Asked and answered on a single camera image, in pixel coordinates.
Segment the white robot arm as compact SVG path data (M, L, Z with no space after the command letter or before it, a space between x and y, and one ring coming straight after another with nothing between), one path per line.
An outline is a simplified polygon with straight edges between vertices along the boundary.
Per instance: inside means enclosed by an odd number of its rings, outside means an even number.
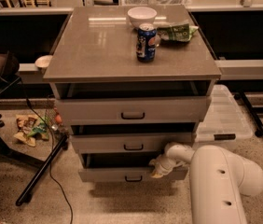
M189 165L192 224L247 224L241 197L263 191L263 170L218 146L198 149L171 142L151 160L154 178L168 175L174 168Z

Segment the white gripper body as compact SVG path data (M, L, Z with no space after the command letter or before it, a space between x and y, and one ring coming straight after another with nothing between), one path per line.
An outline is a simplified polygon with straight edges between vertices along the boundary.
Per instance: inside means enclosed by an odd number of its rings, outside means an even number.
M176 161L165 155L159 155L155 160L155 174L168 175L176 165Z

